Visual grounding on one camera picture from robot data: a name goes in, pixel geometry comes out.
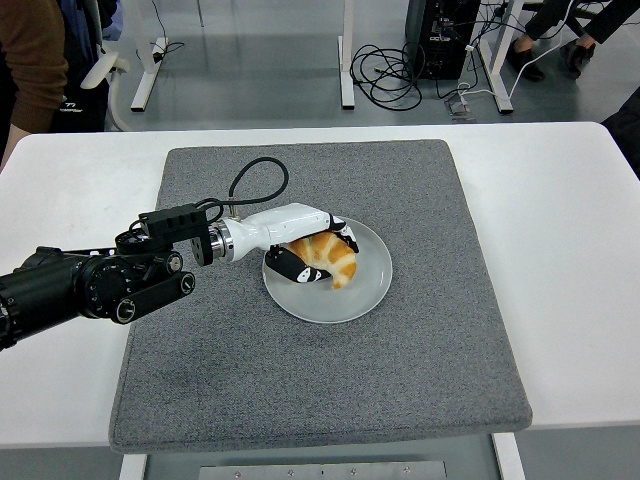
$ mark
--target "white table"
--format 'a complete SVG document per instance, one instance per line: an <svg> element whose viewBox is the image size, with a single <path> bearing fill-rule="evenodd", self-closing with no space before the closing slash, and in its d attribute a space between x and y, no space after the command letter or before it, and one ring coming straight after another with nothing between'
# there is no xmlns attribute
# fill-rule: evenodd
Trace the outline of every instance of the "white table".
<svg viewBox="0 0 640 480"><path fill-rule="evenodd" d="M453 153L532 428L640 423L640 183L597 124L34 135L0 175L0 273L38 245L112 246L172 148L423 138ZM107 445L126 336L77 318L0 353L0 448Z"/></svg>

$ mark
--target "person's leg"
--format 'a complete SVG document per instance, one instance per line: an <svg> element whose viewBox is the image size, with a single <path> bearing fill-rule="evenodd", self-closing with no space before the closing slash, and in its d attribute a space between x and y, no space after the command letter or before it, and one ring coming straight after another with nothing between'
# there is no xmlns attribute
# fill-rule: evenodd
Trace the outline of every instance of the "person's leg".
<svg viewBox="0 0 640 480"><path fill-rule="evenodd" d="M574 4L571 8L575 8L579 3L579 0L545 0L540 10L525 25L524 29L527 35L533 40L544 36L564 19L571 1Z"/></svg>
<svg viewBox="0 0 640 480"><path fill-rule="evenodd" d="M524 78L532 81L544 79L544 73L535 63L525 67L527 63L534 60L532 47L537 39L565 17L569 4L576 1L545 0L540 10L525 25L526 33L511 44L507 51L507 62L518 72L522 70Z"/></svg>
<svg viewBox="0 0 640 480"><path fill-rule="evenodd" d="M585 27L585 34L560 49L560 55L573 78L581 74L585 59L593 56L595 45L604 43L640 8L640 0L612 0Z"/></svg>
<svg viewBox="0 0 640 480"><path fill-rule="evenodd" d="M638 9L640 0L611 0L604 10L584 27L584 31L592 40L602 44Z"/></svg>

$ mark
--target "metal plate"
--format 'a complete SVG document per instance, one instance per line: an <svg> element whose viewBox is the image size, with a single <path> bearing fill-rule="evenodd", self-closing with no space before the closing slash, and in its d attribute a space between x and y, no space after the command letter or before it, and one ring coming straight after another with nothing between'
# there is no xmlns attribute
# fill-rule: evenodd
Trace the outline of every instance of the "metal plate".
<svg viewBox="0 0 640 480"><path fill-rule="evenodd" d="M199 480L446 480L444 462L202 467Z"/></svg>

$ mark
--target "black computer case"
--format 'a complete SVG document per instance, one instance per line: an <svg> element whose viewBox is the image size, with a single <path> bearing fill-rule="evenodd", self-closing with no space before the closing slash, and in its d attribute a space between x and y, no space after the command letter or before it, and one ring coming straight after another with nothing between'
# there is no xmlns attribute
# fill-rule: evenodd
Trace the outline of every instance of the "black computer case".
<svg viewBox="0 0 640 480"><path fill-rule="evenodd" d="M420 78L460 78L480 1L409 0L405 37L409 63L416 75L422 69Z"/></svg>

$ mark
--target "black pants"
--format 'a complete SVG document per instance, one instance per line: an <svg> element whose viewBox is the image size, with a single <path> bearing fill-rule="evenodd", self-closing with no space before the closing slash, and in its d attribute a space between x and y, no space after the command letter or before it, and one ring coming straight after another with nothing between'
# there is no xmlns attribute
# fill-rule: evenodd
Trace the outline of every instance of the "black pants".
<svg viewBox="0 0 640 480"><path fill-rule="evenodd" d="M545 0L542 8L525 26L525 31L533 40L542 37L555 27L567 14L569 3L575 8L579 0ZM598 43L604 43L620 26L640 8L640 0L611 0L596 18L584 28Z"/></svg>
<svg viewBox="0 0 640 480"><path fill-rule="evenodd" d="M640 88L638 88L619 111L602 124L620 147L623 155L640 178Z"/></svg>

